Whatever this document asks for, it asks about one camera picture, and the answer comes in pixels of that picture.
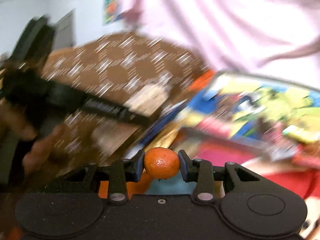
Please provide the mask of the person's left hand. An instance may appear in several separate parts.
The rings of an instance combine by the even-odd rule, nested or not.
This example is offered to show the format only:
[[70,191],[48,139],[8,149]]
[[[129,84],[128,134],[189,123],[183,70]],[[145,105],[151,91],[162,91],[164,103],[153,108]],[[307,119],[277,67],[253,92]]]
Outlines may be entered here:
[[2,103],[1,183],[19,184],[25,176],[39,171],[65,128],[65,124],[60,123],[48,135],[39,136],[21,111]]

